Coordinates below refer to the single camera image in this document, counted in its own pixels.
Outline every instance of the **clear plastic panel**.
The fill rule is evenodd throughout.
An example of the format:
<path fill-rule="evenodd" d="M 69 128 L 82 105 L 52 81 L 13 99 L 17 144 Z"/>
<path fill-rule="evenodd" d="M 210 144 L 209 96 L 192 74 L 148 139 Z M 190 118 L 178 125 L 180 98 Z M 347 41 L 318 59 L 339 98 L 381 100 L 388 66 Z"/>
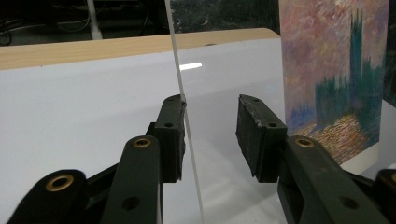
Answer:
<path fill-rule="evenodd" d="M 278 30 L 277 1 L 167 7 L 204 223 L 286 223 L 276 184 L 251 176 L 235 136 L 239 94 L 285 118 L 281 42 L 263 28 Z"/>

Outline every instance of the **impressionist painting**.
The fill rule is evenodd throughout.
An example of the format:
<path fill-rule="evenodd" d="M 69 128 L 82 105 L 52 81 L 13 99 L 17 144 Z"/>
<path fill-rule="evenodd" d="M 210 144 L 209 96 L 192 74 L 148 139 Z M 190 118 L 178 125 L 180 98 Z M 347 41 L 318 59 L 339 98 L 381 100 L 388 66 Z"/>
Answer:
<path fill-rule="evenodd" d="M 389 0 L 280 0 L 286 122 L 338 163 L 379 140 Z"/>

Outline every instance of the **painted pink sky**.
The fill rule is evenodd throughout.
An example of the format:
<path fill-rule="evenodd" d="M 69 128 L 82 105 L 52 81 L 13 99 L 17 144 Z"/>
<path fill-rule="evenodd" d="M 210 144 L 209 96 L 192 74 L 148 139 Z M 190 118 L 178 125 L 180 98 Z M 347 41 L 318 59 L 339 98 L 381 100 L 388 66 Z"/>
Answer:
<path fill-rule="evenodd" d="M 280 0 L 286 115 L 314 103 L 315 84 L 349 74 L 351 14 L 363 13 L 363 59 L 383 62 L 389 0 Z"/>

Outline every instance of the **transparent acrylic sheet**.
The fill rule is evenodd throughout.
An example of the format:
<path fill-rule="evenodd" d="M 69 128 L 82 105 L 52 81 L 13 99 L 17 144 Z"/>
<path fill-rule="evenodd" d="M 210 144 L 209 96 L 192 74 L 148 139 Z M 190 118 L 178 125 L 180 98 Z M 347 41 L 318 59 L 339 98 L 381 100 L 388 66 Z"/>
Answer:
<path fill-rule="evenodd" d="M 0 71 L 0 223 L 45 175 L 116 164 L 179 94 L 175 73 L 172 51 Z M 188 148 L 183 179 L 163 185 L 163 219 L 200 223 Z"/>
<path fill-rule="evenodd" d="M 280 38 L 268 29 L 256 29 L 262 27 L 260 18 L 233 21 L 228 14 L 212 20 L 211 10 L 225 4 L 221 2 L 166 2 L 171 34 L 176 32 L 173 44 L 188 105 L 187 128 L 204 223 L 286 223 L 276 184 L 259 184 L 251 176 L 235 136 L 239 94 L 262 99 L 284 120 Z M 246 2 L 238 2 L 241 10 L 235 12 L 244 14 Z M 239 30 L 220 31 L 231 28 Z"/>

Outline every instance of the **dark floor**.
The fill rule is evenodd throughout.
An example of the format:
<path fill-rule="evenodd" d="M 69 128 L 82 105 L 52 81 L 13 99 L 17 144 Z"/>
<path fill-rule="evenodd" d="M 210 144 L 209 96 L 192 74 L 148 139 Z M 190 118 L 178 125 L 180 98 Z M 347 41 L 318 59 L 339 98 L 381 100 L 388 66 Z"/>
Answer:
<path fill-rule="evenodd" d="M 45 11 L 41 7 L 35 10 L 38 13 L 32 13 L 33 10 L 26 8 L 3 7 L 2 3 L 0 0 L 3 9 L 0 8 L 0 46 L 92 39 L 84 1 L 76 0 L 68 6 L 59 5 L 59 2 L 51 3 L 50 10 L 45 8 L 48 10 Z M 164 8 L 151 10 L 146 21 L 147 7 L 137 0 L 97 1 L 95 7 L 103 39 L 169 33 Z"/>

